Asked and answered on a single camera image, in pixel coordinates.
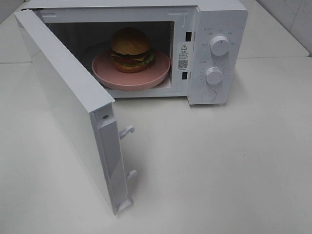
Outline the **white microwave oven body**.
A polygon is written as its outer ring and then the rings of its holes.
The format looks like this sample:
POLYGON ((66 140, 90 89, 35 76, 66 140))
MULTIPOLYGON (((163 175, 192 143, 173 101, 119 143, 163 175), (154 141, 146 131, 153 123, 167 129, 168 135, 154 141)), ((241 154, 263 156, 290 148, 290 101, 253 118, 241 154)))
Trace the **white microwave oven body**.
POLYGON ((96 81, 114 100, 186 97, 190 105, 226 102, 248 15, 237 0, 32 0, 22 10, 34 11, 95 79, 91 61, 110 47, 112 34, 124 27, 143 31, 170 60, 165 83, 119 91, 96 81), (211 52, 210 41, 217 35, 230 43, 223 56, 211 52), (223 70, 217 85, 206 82, 210 67, 223 70), (213 101, 202 99, 206 90, 216 91, 213 101))

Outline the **upper white power knob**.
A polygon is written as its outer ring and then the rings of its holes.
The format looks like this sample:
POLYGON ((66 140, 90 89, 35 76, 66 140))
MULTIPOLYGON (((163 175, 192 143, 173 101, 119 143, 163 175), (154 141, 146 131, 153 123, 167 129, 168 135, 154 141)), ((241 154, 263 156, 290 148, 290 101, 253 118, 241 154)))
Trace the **upper white power knob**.
POLYGON ((223 56, 229 51, 229 40, 224 35, 214 36, 210 41, 211 52, 215 56, 223 56))

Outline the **burger with lettuce and cheese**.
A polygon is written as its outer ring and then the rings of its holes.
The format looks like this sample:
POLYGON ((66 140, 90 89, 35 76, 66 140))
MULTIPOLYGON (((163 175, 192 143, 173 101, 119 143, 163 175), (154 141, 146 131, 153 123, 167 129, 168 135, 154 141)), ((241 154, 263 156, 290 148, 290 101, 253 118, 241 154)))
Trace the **burger with lettuce and cheese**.
POLYGON ((111 38, 111 60, 124 73, 145 70, 155 60, 150 39, 133 27, 116 31, 111 38))

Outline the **white timer knob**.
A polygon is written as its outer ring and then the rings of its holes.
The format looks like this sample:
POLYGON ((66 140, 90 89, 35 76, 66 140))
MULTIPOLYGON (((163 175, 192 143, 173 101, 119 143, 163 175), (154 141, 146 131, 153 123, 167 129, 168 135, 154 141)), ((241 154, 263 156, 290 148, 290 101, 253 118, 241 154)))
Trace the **white timer knob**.
POLYGON ((210 67, 205 72, 205 77, 209 85, 217 85, 223 80, 223 70, 219 67, 210 67))

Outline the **pink round plate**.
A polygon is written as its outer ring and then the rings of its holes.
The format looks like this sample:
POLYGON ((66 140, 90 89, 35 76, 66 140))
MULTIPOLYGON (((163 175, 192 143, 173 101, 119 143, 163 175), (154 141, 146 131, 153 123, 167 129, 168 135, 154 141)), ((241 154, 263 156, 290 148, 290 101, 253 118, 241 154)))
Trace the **pink round plate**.
POLYGON ((119 91, 141 91, 153 88, 164 81, 170 70, 169 58, 161 51, 155 51, 155 60, 146 69, 135 73, 119 71, 112 62, 110 52, 104 51, 92 62, 96 79, 104 86, 119 91))

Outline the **round white door button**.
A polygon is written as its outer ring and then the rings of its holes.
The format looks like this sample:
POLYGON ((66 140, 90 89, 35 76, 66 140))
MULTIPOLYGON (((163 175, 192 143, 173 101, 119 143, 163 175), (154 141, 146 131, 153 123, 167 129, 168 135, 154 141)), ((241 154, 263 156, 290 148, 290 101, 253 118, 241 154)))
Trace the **round white door button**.
POLYGON ((206 90, 202 93, 202 99, 205 101, 213 101, 216 98, 215 90, 206 90))

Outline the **white microwave door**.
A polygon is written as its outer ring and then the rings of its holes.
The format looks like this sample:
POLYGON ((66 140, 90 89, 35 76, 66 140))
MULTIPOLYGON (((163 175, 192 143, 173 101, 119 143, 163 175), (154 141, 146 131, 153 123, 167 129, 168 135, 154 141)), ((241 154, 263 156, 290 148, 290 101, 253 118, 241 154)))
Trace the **white microwave door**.
POLYGON ((114 99, 32 10, 15 13, 20 32, 54 116, 114 214, 131 205, 114 99))

